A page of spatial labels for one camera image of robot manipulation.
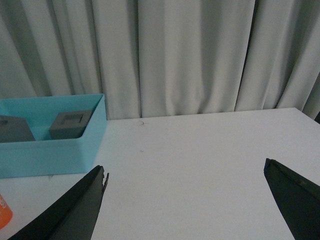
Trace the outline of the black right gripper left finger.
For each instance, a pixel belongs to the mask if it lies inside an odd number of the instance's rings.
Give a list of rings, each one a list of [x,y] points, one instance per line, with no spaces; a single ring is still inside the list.
[[[11,240],[90,240],[96,226],[109,175],[94,167],[72,188]]]

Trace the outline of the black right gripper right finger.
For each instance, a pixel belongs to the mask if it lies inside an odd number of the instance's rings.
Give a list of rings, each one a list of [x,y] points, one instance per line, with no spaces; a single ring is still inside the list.
[[[267,158],[264,177],[291,234],[296,240],[320,238],[320,186]]]

